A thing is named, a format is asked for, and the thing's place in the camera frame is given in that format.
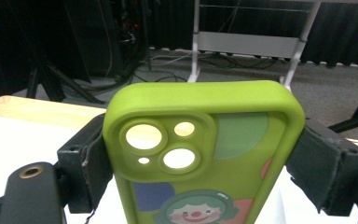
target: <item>clown face illustration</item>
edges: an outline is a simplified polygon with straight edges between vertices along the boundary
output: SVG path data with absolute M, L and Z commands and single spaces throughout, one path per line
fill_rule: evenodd
M 234 218 L 239 209 L 216 190 L 193 190 L 170 198 L 154 216 L 158 224 L 212 224 Z
M 208 204 L 185 205 L 174 209 L 170 214 L 171 222 L 175 224 L 212 223 L 220 218 L 220 208 L 211 207 Z

